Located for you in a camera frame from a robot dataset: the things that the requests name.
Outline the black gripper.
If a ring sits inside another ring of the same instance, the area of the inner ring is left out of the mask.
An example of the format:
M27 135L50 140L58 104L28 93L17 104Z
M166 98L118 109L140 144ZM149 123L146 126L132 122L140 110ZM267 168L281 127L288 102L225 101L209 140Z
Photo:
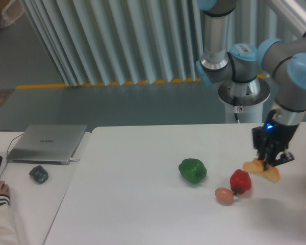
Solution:
M266 122L263 126L252 129L253 147L258 151L258 160L262 162L263 170L268 170L269 165L276 167L293 161L295 158L291 152L284 151L289 147L298 125L287 126L276 122ZM269 155L278 155L268 163Z

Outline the white striped sleeve forearm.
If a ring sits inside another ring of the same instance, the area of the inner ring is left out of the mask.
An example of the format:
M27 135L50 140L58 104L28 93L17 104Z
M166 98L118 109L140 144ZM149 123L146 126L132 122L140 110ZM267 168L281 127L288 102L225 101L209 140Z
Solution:
M0 194L0 244L20 244L10 197Z

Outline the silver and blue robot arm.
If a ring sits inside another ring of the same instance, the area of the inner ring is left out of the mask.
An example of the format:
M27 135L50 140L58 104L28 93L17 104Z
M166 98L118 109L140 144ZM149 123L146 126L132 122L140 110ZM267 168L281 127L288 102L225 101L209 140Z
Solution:
M205 50L196 63L206 84L223 82L219 97L234 108L262 103L269 95L258 68L278 83L274 105L262 126L252 130L253 146L263 169L292 161L288 151L306 114L306 2L267 1L287 23L296 40L267 39L258 47L245 43L226 48L230 14L235 1L198 1L205 17Z

